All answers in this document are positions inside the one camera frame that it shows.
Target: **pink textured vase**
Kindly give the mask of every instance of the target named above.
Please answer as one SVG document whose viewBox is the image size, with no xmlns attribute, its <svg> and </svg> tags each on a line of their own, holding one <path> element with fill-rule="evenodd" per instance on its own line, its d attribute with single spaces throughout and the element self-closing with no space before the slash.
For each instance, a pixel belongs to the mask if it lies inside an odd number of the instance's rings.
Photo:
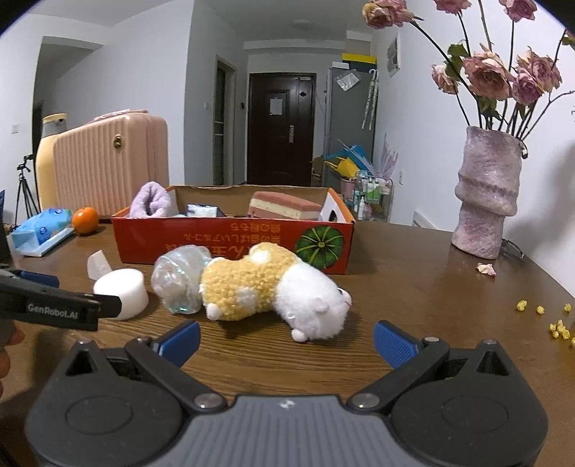
<svg viewBox="0 0 575 467">
<path fill-rule="evenodd" d="M 467 128 L 463 165 L 455 195 L 462 201 L 451 242 L 480 258 L 499 254 L 506 216 L 517 214 L 522 148 L 495 130 Z"/>
</svg>

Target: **pink suitcase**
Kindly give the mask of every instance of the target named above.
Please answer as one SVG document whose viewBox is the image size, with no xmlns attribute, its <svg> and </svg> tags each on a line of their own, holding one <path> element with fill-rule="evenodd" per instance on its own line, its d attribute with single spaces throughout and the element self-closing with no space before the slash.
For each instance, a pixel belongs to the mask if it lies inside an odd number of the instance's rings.
<svg viewBox="0 0 575 467">
<path fill-rule="evenodd" d="M 108 218 L 129 206 L 143 184 L 168 185 L 168 129 L 147 110 L 121 110 L 74 128 L 56 140 L 58 203 L 87 206 Z"/>
</svg>

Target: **red cardboard box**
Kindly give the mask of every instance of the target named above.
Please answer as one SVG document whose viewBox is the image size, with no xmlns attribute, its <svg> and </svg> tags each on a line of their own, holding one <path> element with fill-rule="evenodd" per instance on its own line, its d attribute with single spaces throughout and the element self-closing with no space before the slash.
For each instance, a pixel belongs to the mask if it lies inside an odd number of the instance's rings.
<svg viewBox="0 0 575 467">
<path fill-rule="evenodd" d="M 323 207 L 323 220 L 244 217 L 257 191 L 287 193 L 316 202 Z M 168 192 L 172 196 L 173 215 L 184 214 L 188 204 L 207 204 L 218 206 L 228 217 L 130 219 L 126 217 L 129 208 L 125 208 L 112 217 L 114 236 L 124 263 L 153 265 L 165 252 L 190 244 L 209 248 L 214 257 L 240 259 L 253 245 L 272 242 L 294 251 L 325 273 L 346 272 L 354 218 L 331 188 L 171 186 Z"/>
</svg>

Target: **white foam cylinder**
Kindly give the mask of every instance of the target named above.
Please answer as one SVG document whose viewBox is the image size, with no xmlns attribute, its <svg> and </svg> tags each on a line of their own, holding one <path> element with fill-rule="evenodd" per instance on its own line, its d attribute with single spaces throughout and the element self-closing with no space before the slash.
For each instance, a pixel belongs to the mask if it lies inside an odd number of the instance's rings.
<svg viewBox="0 0 575 467">
<path fill-rule="evenodd" d="M 122 311 L 114 320 L 133 318 L 148 306 L 148 292 L 144 285 L 144 274 L 137 269 L 117 269 L 107 273 L 94 284 L 94 293 L 113 295 L 122 301 Z"/>
</svg>

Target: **wooden table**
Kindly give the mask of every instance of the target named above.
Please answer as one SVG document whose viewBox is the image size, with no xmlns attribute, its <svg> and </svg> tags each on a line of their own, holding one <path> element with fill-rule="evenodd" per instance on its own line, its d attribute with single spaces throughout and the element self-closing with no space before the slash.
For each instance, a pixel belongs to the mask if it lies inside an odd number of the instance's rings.
<svg viewBox="0 0 575 467">
<path fill-rule="evenodd" d="M 414 336 L 437 335 L 452 347 L 475 347 L 484 338 L 500 341 L 549 417 L 547 442 L 538 466 L 573 466 L 575 461 L 575 350 L 551 339 L 549 323 L 563 318 L 575 300 L 539 266 L 499 259 L 493 279 L 475 271 L 477 259 L 450 246 L 450 234 L 381 223 L 359 223 L 348 274 L 334 280 L 354 305 L 344 331 L 326 342 L 296 344 L 274 313 L 238 323 L 212 323 L 195 315 L 202 345 L 184 369 L 216 391 L 234 394 L 339 393 L 343 398 L 390 370 L 374 351 L 373 326 L 388 319 Z M 103 250 L 113 268 L 122 267 L 111 226 L 74 238 L 43 259 L 19 266 L 55 274 L 62 287 L 90 292 L 86 259 Z M 150 277 L 151 266 L 137 266 Z M 515 311 L 525 299 L 528 309 Z M 535 307 L 543 305 L 539 316 Z M 34 465 L 22 438 L 22 423 L 34 397 L 74 340 L 90 336 L 101 346 L 123 346 L 135 336 L 156 337 L 180 323 L 151 294 L 144 316 L 126 322 L 102 321 L 96 333 L 22 324 L 26 341 L 9 349 L 13 370 L 0 404 L 0 439 L 23 466 Z"/>
</svg>

